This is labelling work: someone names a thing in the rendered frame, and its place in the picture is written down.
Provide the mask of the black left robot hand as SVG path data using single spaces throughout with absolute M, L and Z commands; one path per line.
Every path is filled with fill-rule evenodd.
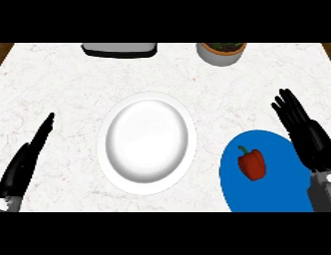
M 13 156 L 0 180 L 0 198 L 25 196 L 36 171 L 39 155 L 53 130 L 53 122 L 55 114 L 49 114 L 33 140 L 21 146 Z

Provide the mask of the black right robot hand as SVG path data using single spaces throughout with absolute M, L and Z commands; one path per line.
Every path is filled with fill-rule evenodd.
M 288 89 L 280 90 L 271 104 L 288 131 L 294 149 L 305 166 L 314 171 L 331 171 L 331 137 Z

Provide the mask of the red bell pepper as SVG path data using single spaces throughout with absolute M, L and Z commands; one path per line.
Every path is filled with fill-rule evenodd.
M 238 149 L 243 151 L 243 156 L 238 158 L 238 166 L 241 172 L 251 181 L 259 180 L 266 174 L 266 163 L 262 152 L 254 149 L 249 151 L 241 145 Z

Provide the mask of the blue plate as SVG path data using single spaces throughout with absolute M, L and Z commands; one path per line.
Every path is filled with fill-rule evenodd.
M 238 159 L 254 150 L 263 156 L 266 172 L 251 180 Z M 308 196 L 311 170 L 303 165 L 291 141 L 275 132 L 250 130 L 229 142 L 220 158 L 220 187 L 234 212 L 312 212 Z

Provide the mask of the white oval plate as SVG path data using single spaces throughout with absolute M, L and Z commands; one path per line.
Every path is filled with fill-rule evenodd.
M 127 193 L 152 195 L 183 178 L 195 157 L 197 130 L 185 105 L 163 93 L 138 93 L 102 122 L 98 156 L 105 176 Z

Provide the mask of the grey potted plant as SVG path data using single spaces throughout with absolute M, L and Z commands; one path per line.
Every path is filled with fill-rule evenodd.
M 216 49 L 213 49 L 206 43 L 197 43 L 197 53 L 201 57 L 201 59 L 212 64 L 213 66 L 217 67 L 228 67 L 234 65 L 241 56 L 243 52 L 246 50 L 247 44 L 243 43 L 238 46 L 238 49 L 235 51 L 223 52 Z

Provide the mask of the grey and black appliance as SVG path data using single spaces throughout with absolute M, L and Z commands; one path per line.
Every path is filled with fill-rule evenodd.
M 157 43 L 83 43 L 89 56 L 118 59 L 149 58 L 158 52 Z

